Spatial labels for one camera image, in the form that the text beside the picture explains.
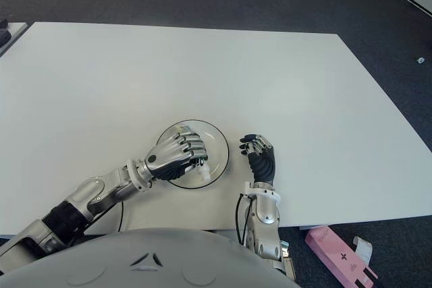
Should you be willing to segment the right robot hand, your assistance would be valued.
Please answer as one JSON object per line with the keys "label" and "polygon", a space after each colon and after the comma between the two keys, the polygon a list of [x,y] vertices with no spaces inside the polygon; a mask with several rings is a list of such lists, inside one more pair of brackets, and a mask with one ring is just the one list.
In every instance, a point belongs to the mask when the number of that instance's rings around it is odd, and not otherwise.
{"label": "right robot hand", "polygon": [[273,185],[275,178],[274,147],[264,136],[247,134],[240,139],[241,154],[247,156],[255,182]]}

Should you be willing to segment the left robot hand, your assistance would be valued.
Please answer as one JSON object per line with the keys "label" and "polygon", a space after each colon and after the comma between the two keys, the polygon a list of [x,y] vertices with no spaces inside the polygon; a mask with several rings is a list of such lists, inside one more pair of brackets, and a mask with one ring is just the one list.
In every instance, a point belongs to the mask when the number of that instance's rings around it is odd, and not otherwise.
{"label": "left robot hand", "polygon": [[154,178],[171,181],[207,159],[207,149],[200,136],[191,127],[181,125],[149,151],[144,164]]}

